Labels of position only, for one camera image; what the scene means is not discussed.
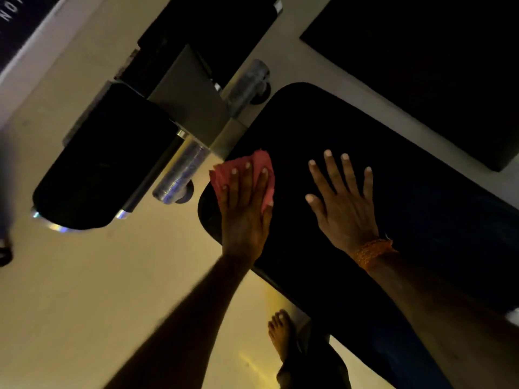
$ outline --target hand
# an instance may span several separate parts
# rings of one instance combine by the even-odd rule
[[[251,266],[261,255],[267,241],[274,205],[271,202],[262,214],[268,170],[262,170],[256,188],[252,186],[252,174],[250,162],[246,164],[241,178],[238,170],[233,169],[229,186],[222,188],[219,203],[222,212],[223,255],[250,260]]]
[[[364,196],[361,196],[347,154],[341,156],[341,161],[348,188],[342,182],[330,150],[324,152],[324,160],[337,193],[332,190],[315,161],[311,160],[308,163],[310,172],[323,196],[324,204],[318,197],[310,194],[306,196],[306,200],[317,216],[321,231],[335,247],[352,256],[364,244],[378,239],[373,206],[373,172],[369,167],[364,171]]]

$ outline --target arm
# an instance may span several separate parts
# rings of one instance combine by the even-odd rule
[[[348,156],[341,159],[347,186],[331,153],[325,152],[335,191],[315,161],[310,162],[324,202],[312,195],[307,201],[332,244],[360,263],[358,252],[379,238],[373,172],[365,170],[361,196]],[[396,251],[364,261],[362,266],[406,316],[454,388],[519,387],[519,328]]]
[[[233,173],[219,203],[223,255],[105,389],[202,387],[225,312],[267,240],[272,204],[261,213],[267,181],[265,169],[253,189],[250,164],[241,180]]]

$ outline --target tiled floor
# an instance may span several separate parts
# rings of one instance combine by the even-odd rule
[[[0,270],[0,387],[101,387],[218,257],[198,222],[211,157],[195,196],[164,206],[148,194],[129,219],[84,234],[58,234],[29,216],[31,195],[61,139],[168,0],[106,0],[11,121],[16,145],[16,260]],[[252,58],[269,65],[274,91],[314,83],[377,118],[496,195],[519,206],[517,167],[494,174],[299,41],[328,0],[283,0],[285,11]],[[249,108],[246,124],[261,107]],[[267,320],[289,302],[254,273],[240,286],[204,387],[276,388],[280,361]],[[390,387],[332,340],[353,388]]]

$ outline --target pink cloth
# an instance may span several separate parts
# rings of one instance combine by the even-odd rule
[[[267,208],[268,204],[272,202],[274,198],[274,170],[272,169],[272,161],[270,156],[264,150],[257,150],[251,156],[237,158],[232,161],[224,162],[220,165],[215,165],[214,170],[209,171],[209,177],[211,178],[211,185],[214,188],[214,192],[217,194],[218,202],[220,202],[222,187],[229,185],[230,172],[234,168],[237,168],[239,174],[242,175],[245,172],[245,164],[250,162],[252,164],[253,183],[256,186],[258,179],[260,178],[261,171],[263,168],[268,169],[268,185],[265,198],[263,199],[262,212]]]

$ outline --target orange thread bracelet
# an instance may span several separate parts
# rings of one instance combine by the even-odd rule
[[[371,261],[386,253],[396,253],[393,240],[377,239],[364,244],[352,256],[354,261],[364,270],[367,270]]]

